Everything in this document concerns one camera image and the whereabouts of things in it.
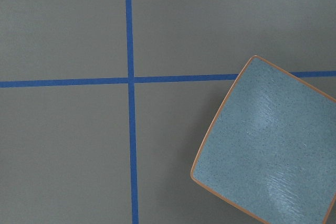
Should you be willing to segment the grey square plate orange rim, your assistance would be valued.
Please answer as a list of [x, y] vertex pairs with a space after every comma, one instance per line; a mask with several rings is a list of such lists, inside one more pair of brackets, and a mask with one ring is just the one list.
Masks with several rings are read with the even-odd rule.
[[326, 223], [335, 203], [335, 99], [251, 57], [213, 118], [190, 176], [262, 223]]

